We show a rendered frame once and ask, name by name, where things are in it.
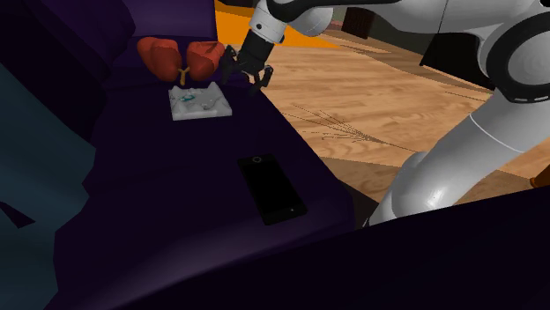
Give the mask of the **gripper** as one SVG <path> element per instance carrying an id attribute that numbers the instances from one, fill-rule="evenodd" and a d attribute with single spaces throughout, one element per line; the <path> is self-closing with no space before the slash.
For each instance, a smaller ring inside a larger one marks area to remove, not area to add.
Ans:
<path id="1" fill-rule="evenodd" d="M 248 32 L 238 54 L 231 45 L 227 45 L 220 58 L 221 84 L 226 84 L 230 76 L 238 71 L 253 75 L 254 83 L 249 88 L 249 96 L 254 96 L 271 81 L 273 68 L 266 62 L 274 44 L 266 41 L 254 32 Z"/>

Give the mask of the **flat white box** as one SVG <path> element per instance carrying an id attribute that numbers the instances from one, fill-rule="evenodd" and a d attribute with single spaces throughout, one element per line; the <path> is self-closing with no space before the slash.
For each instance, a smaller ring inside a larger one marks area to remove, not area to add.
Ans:
<path id="1" fill-rule="evenodd" d="M 226 117 L 233 114 L 226 97 L 215 82 L 206 88 L 182 89 L 174 86 L 168 91 L 174 121 Z"/>

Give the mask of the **red cherry pair yellow stem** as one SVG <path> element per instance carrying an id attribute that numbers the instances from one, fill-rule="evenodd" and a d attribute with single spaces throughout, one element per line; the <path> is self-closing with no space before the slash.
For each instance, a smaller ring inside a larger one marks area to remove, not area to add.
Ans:
<path id="1" fill-rule="evenodd" d="M 180 78 L 180 84 L 185 85 L 186 77 L 194 81 L 210 78 L 219 67 L 225 46 L 219 41 L 192 41 L 182 54 L 174 40 L 144 37 L 137 42 L 137 52 L 159 80 L 174 82 Z"/>

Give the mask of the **black phone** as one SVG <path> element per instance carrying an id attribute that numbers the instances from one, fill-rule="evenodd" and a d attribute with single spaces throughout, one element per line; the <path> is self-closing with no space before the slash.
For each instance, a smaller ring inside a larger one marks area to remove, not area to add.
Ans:
<path id="1" fill-rule="evenodd" d="M 238 159 L 237 165 L 265 225 L 276 225 L 308 212 L 272 154 Z"/>

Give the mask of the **dark purple sofa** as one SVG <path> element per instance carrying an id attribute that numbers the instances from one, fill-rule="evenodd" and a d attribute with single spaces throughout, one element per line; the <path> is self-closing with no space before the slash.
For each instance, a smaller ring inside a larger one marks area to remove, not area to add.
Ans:
<path id="1" fill-rule="evenodd" d="M 349 190 L 246 73 L 176 122 L 145 35 L 213 0 L 0 0 L 0 310 L 550 310 L 547 192 L 355 228 Z M 265 225 L 238 159 L 308 212 Z"/>

